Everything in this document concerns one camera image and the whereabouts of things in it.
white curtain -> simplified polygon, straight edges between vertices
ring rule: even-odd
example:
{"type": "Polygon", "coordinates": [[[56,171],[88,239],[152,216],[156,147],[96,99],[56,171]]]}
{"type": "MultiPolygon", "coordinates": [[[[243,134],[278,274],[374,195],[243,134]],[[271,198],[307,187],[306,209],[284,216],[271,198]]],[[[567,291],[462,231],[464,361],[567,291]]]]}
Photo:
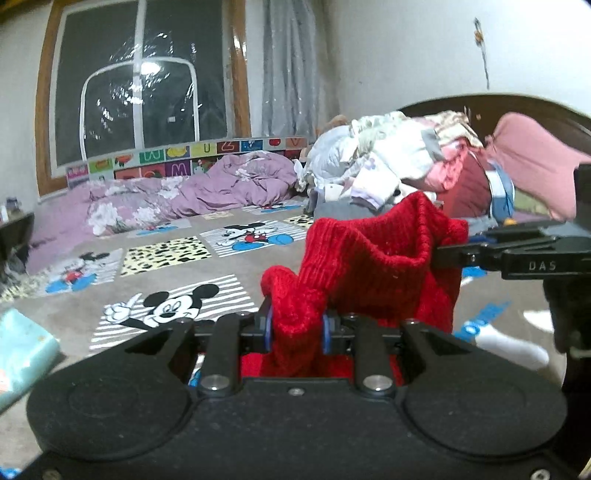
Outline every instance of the white curtain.
{"type": "Polygon", "coordinates": [[[323,1],[264,0],[264,14],[262,133],[314,140],[332,110],[323,1]]]}

purple blanket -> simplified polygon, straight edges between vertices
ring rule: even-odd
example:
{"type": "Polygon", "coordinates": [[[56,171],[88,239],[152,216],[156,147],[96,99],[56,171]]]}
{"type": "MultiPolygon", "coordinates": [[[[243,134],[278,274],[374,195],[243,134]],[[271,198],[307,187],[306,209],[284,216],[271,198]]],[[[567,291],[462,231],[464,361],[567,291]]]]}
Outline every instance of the purple blanket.
{"type": "Polygon", "coordinates": [[[160,225],[182,217],[291,196],[293,163],[270,152],[226,155],[203,175],[90,181],[40,205],[35,213],[29,273],[97,236],[160,225]]]}

screw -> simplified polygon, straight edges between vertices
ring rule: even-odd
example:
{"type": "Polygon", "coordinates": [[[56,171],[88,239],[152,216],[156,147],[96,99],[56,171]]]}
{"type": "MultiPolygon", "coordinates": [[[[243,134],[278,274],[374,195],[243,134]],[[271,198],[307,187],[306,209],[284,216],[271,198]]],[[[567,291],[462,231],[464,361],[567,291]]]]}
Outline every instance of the screw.
{"type": "Polygon", "coordinates": [[[41,476],[43,480],[61,480],[61,474],[54,468],[45,470],[41,476]]]}
{"type": "Polygon", "coordinates": [[[545,468],[540,468],[531,474],[530,480],[550,480],[550,472],[545,468]]]}
{"type": "Polygon", "coordinates": [[[306,391],[303,388],[290,388],[288,391],[292,397],[301,397],[306,391]]]}
{"type": "Polygon", "coordinates": [[[208,375],[202,378],[199,384],[208,390],[217,391],[228,388],[230,386],[230,379],[223,375],[208,375]]]}
{"type": "Polygon", "coordinates": [[[394,382],[392,382],[391,378],[385,377],[383,375],[370,375],[364,379],[363,384],[370,390],[381,392],[392,387],[394,382]]]}

window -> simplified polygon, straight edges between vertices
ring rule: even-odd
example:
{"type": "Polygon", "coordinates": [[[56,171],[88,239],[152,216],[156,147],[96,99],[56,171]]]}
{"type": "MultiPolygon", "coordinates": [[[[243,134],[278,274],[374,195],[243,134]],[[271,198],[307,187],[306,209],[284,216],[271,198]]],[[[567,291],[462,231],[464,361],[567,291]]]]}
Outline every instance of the window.
{"type": "Polygon", "coordinates": [[[223,7],[223,0],[66,7],[51,75],[51,176],[88,158],[231,136],[223,7]]]}

wall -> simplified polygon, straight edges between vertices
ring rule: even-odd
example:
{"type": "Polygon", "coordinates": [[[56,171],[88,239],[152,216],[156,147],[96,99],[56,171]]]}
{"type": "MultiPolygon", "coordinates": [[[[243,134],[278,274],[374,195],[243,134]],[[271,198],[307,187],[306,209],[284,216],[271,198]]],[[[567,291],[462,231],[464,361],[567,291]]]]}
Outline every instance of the wall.
{"type": "Polygon", "coordinates": [[[584,0],[326,0],[337,95],[350,118],[486,92],[551,99],[591,116],[591,7],[584,0]]]}
{"type": "Polygon", "coordinates": [[[0,23],[0,202],[15,196],[26,210],[37,203],[35,95],[50,6],[0,23]]]}

